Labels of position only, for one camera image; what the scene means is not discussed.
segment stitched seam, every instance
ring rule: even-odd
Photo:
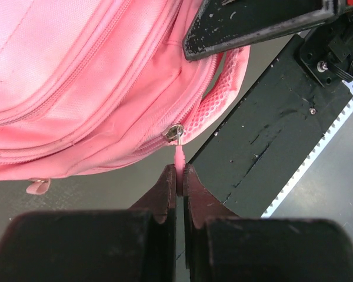
[[[20,22],[17,24],[17,26],[15,27],[15,29],[13,30],[13,32],[11,33],[11,35],[8,37],[8,39],[5,41],[5,43],[2,45],[1,49],[0,49],[0,54],[2,53],[2,51],[4,50],[4,48],[6,47],[6,45],[8,44],[9,40],[11,40],[11,38],[13,37],[14,33],[17,31],[17,29],[19,28],[19,26],[22,24],[22,22],[24,21],[24,19],[26,18],[27,14],[29,13],[32,5],[34,4],[35,0],[33,0],[29,6],[29,8],[26,10],[24,16],[22,17],[22,19],[20,20]]]
[[[169,44],[169,45],[176,45],[176,46],[178,46],[178,47],[181,47],[181,46],[182,46],[182,42],[178,42],[178,41],[176,41],[176,40],[168,40],[168,41],[166,42],[166,44]]]

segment zipper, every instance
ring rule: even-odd
[[[0,120],[0,126],[4,125],[10,125],[15,122],[19,122],[21,120],[27,119],[32,117],[33,115],[37,114],[39,111],[44,109],[47,106],[51,106],[52,104],[55,103],[55,101],[63,94],[63,92],[70,86],[70,84],[75,81],[75,79],[78,77],[78,75],[85,69],[86,65],[90,63],[91,59],[94,57],[94,55],[99,51],[101,46],[105,43],[107,38],[109,37],[110,33],[116,26],[116,23],[121,19],[122,15],[126,11],[127,7],[131,1],[126,1],[125,4],[123,4],[120,9],[115,13],[115,16],[110,20],[109,24],[106,26],[104,31],[100,34],[96,42],[93,44],[91,49],[87,52],[87,54],[84,56],[82,61],[77,65],[77,67],[72,71],[72,73],[68,76],[65,82],[53,93],[51,94],[43,103],[41,103],[39,106],[37,106],[34,110],[31,110],[30,112],[22,115],[21,117],[11,119],[8,121],[4,121],[5,119]]]
[[[130,1],[126,3],[126,5],[125,5],[125,7],[123,7],[123,9],[121,9],[121,14],[120,14],[120,16],[124,13],[124,11],[126,10],[126,8],[129,6],[129,3],[130,3]],[[149,62],[149,58],[151,58],[151,57],[153,56],[153,54],[158,50],[158,48],[159,48],[160,44],[162,43],[162,41],[163,41],[165,35],[169,32],[170,28],[172,27],[172,25],[173,25],[173,23],[174,23],[174,20],[175,20],[175,18],[177,17],[177,14],[178,14],[177,11],[178,11],[179,8],[181,7],[181,4],[182,4],[182,1],[178,1],[177,6],[172,6],[172,7],[170,7],[170,11],[168,12],[168,14],[167,14],[167,16],[166,16],[166,19],[164,20],[164,22],[168,21],[168,25],[167,25],[166,29],[164,29],[164,31],[163,31],[163,33],[162,33],[162,36],[160,36],[160,37],[158,37],[158,38],[156,39],[156,40],[157,40],[157,45],[156,45],[156,47],[154,47],[154,48],[152,49],[152,52],[151,52],[150,54],[147,54],[147,55],[146,55],[146,58],[147,58],[146,63],[145,63],[145,65],[142,67],[140,73],[138,73],[138,74],[136,75],[136,79],[134,80],[134,82],[131,83],[132,86],[133,86],[134,83],[136,82],[137,78],[141,75],[142,71],[145,69],[146,65],[147,65],[148,62]],[[110,28],[110,31],[112,31],[113,28],[115,27],[115,24],[113,24],[113,22],[116,23],[119,18],[115,18],[116,21],[110,22],[110,24],[109,24],[109,26],[111,27],[111,28]],[[105,32],[104,40],[103,40],[103,36],[100,36],[100,37],[99,37],[99,38],[101,39],[100,44],[99,44],[99,47],[102,46],[103,43],[104,43],[104,41],[107,39],[107,37],[109,37],[110,31],[107,32],[107,33]],[[93,55],[99,50],[99,47],[94,48],[94,53],[91,53],[91,52],[89,51],[90,54],[92,54],[92,55],[89,57],[89,60],[90,60],[90,59],[93,57]],[[130,88],[126,91],[126,93],[122,96],[122,98],[121,98],[119,101],[117,101],[117,103],[116,103],[115,105],[117,105],[117,104],[119,104],[119,103],[121,102],[121,100],[126,96],[126,94],[131,90],[131,88],[132,88],[132,87],[130,87]],[[107,118],[109,118],[109,115],[106,116],[106,118],[105,118],[104,120],[102,120],[99,124],[101,124],[102,122],[104,122]],[[1,158],[1,159],[6,159],[6,158],[7,158],[7,159],[15,159],[15,160],[13,160],[13,161],[10,161],[10,160],[9,160],[9,161],[0,161],[0,165],[12,165],[12,164],[17,164],[17,163],[25,163],[25,162],[29,162],[29,161],[34,161],[34,160],[40,159],[40,158],[42,158],[42,157],[51,155],[51,154],[53,154],[53,153],[57,153],[57,152],[59,152],[60,150],[65,149],[65,148],[66,148],[66,147],[60,146],[60,147],[57,148],[57,149],[49,150],[48,152],[45,152],[45,153],[39,153],[39,154],[37,154],[37,155],[25,156],[25,157],[2,157],[1,154],[0,154],[0,158]]]
[[[174,166],[176,172],[176,194],[183,196],[183,171],[185,167],[185,156],[181,145],[181,137],[184,127],[182,125],[173,125],[164,134],[168,142],[177,141],[174,154]]]
[[[204,92],[207,89],[208,85],[210,84],[213,76],[215,75],[215,71],[211,71],[211,70],[217,69],[218,58],[217,58],[217,56],[212,56],[211,58],[212,58],[213,62],[211,63],[211,66],[209,67],[209,74],[206,76],[205,80],[198,88],[197,94],[192,97],[192,99],[188,102],[189,106],[187,108],[185,108],[182,112],[179,113],[178,117],[176,119],[174,119],[174,121],[172,122],[172,126],[169,129],[167,129],[165,132],[168,132],[170,129],[173,129],[174,127],[179,126],[179,125],[181,125],[184,128],[183,124],[188,124],[188,122],[186,122],[185,118],[188,116],[188,114],[190,113],[192,108],[196,105],[197,101],[201,100],[202,95],[204,94]],[[133,153],[133,154],[129,155],[129,157],[147,155],[149,152],[157,150],[160,147],[162,147],[165,144],[165,142],[171,143],[171,142],[175,141],[175,140],[170,141],[170,138],[168,138],[166,136],[165,132],[162,136],[158,136],[158,137],[144,143],[137,150],[137,152],[138,151],[141,151],[141,152]]]

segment pink fabric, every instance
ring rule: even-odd
[[[26,192],[33,195],[43,195],[49,189],[50,184],[50,179],[36,179],[31,185],[29,185]]]
[[[185,156],[182,145],[175,146],[174,165],[176,170],[176,193],[183,196],[183,172],[185,166]]]
[[[222,55],[184,59],[200,4],[0,0],[0,180],[120,168],[165,146],[171,125],[184,143],[207,128],[238,94],[249,47],[228,52],[202,100]]]

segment zipper pull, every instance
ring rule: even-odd
[[[181,143],[183,135],[183,125],[173,125],[165,134],[169,142],[177,141],[175,146],[174,165],[176,170],[176,195],[183,196],[183,172],[185,166],[185,156]]]
[[[43,195],[49,189],[51,179],[29,179],[32,184],[26,189],[28,194]]]

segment zipper track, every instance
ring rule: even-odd
[[[117,20],[119,20],[119,19],[121,18],[122,14],[125,12],[125,10],[127,9],[127,7],[129,6],[129,3],[130,3],[130,2],[127,2],[127,4],[125,5],[124,9],[121,10],[120,17],[118,17]],[[178,6],[176,7],[176,11],[179,11],[181,5],[182,5],[182,0],[179,1]],[[154,48],[154,50],[152,51],[152,53],[151,53],[151,55],[149,56],[149,58],[152,58],[153,55],[154,55],[154,53],[159,49],[159,46],[160,46],[160,44],[163,42],[163,40],[165,39],[166,34],[170,31],[170,28],[173,26],[173,24],[174,24],[174,22],[175,22],[175,18],[177,17],[177,15],[178,15],[178,13],[175,12],[175,13],[174,13],[174,16],[172,17],[172,19],[169,20],[169,24],[168,24],[166,30],[164,30],[164,32],[163,32],[163,34],[162,34],[162,37],[158,40],[157,46]],[[110,31],[106,34],[106,37],[105,37],[104,41],[109,37],[109,34],[111,33],[111,31],[112,31],[113,28],[115,27],[115,24],[114,24],[114,25],[111,25],[111,22],[110,22],[109,25],[111,26],[111,29],[110,29]],[[95,48],[94,54],[96,54],[96,52],[99,50],[99,47],[98,47],[98,49]],[[149,64],[149,60],[148,60],[147,63],[144,65],[144,67],[142,68],[142,70],[140,71],[140,73],[137,75],[137,78],[135,79],[135,82],[138,80],[138,77],[143,73],[143,71],[144,71],[144,69],[146,68],[147,64]],[[133,85],[135,84],[135,82],[134,82],[134,83],[132,84],[132,86],[126,91],[126,94],[132,89],[132,87],[133,87]],[[107,119],[110,117],[111,114],[112,114],[112,113],[110,113],[102,122],[104,122],[105,120],[107,120]],[[47,156],[49,156],[49,155],[51,155],[51,154],[53,154],[53,153],[46,153],[46,154],[41,154],[41,155],[38,154],[38,155],[35,155],[34,158],[26,159],[26,160],[19,160],[19,161],[13,161],[13,162],[0,162],[0,165],[12,165],[12,164],[14,165],[14,164],[18,164],[18,163],[31,162],[31,161],[34,161],[34,160],[37,160],[37,159],[41,159],[41,158],[43,158],[43,157],[47,157]]]
[[[217,65],[218,65],[218,58],[215,57],[214,61],[212,62],[212,65],[210,68],[214,68],[217,70]],[[188,102],[189,107],[184,109],[181,113],[179,113],[178,117],[174,119],[172,122],[173,125],[177,124],[183,124],[184,119],[187,117],[188,113],[192,110],[192,108],[195,106],[197,101],[201,100],[202,95],[204,94],[205,90],[207,89],[208,85],[211,83],[212,78],[214,77],[215,72],[211,72],[204,80],[204,82],[200,85],[198,89],[198,95],[194,95],[193,98]],[[150,151],[153,151],[159,147],[161,147],[164,143],[166,143],[165,138],[163,136],[156,137],[145,144],[143,144],[139,150],[141,150],[141,153],[133,153],[129,155],[129,157],[135,157],[135,156],[141,156],[141,155],[147,155]]]
[[[94,45],[91,47],[91,49],[88,51],[88,53],[84,56],[83,60],[78,64],[78,66],[75,68],[75,70],[73,70],[73,72],[68,76],[68,78],[65,80],[65,82],[63,82],[63,84],[53,94],[51,94],[50,97],[47,98],[46,101],[44,101],[42,104],[40,104],[36,109],[24,114],[21,117],[9,120],[7,122],[0,123],[0,126],[10,125],[12,123],[19,122],[21,120],[30,118],[31,116],[37,114],[39,111],[44,109],[46,106],[53,104],[61,96],[61,94],[63,94],[64,91],[71,85],[71,83],[73,81],[75,81],[75,79],[78,77],[78,75],[85,69],[86,65],[90,63],[90,61],[94,57],[94,55],[100,50],[101,46],[108,39],[112,30],[114,29],[114,27],[118,23],[118,21],[122,18],[122,15],[127,10],[130,3],[131,3],[131,1],[127,1],[125,3],[125,5],[120,7],[118,12],[115,13],[114,19],[112,19],[109,22],[109,24],[106,26],[106,28],[101,33],[99,38],[96,40]]]

